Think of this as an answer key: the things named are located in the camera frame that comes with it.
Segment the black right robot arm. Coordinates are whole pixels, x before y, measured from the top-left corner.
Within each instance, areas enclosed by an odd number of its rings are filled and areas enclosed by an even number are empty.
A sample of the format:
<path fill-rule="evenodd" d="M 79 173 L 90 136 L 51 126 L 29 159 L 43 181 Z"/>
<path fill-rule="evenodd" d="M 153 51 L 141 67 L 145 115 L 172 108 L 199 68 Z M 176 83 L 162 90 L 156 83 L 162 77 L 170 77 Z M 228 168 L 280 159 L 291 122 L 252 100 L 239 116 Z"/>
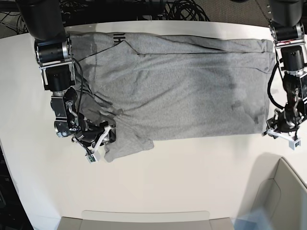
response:
<path fill-rule="evenodd" d="M 57 0 L 18 0 L 17 7 L 30 35 L 35 39 L 35 58 L 44 89 L 52 92 L 54 128 L 59 137 L 71 136 L 86 150 L 116 140 L 114 126 L 108 122 L 95 125 L 80 112 L 83 91 L 74 86 L 75 66 L 71 39 L 66 33 Z"/>

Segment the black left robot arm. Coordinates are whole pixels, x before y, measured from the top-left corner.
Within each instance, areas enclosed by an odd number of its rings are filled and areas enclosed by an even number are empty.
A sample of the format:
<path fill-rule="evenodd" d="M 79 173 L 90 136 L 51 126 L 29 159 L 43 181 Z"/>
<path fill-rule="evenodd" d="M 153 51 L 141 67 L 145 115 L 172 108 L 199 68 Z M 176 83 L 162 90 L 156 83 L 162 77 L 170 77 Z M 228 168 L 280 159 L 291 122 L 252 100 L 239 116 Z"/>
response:
<path fill-rule="evenodd" d="M 280 62 L 284 72 L 283 88 L 287 95 L 284 106 L 271 102 L 279 108 L 277 120 L 272 121 L 273 129 L 279 133 L 294 132 L 307 119 L 307 72 L 304 57 L 305 31 L 301 23 L 303 14 L 302 0 L 271 0 L 271 35 L 275 49 L 281 53 Z"/>

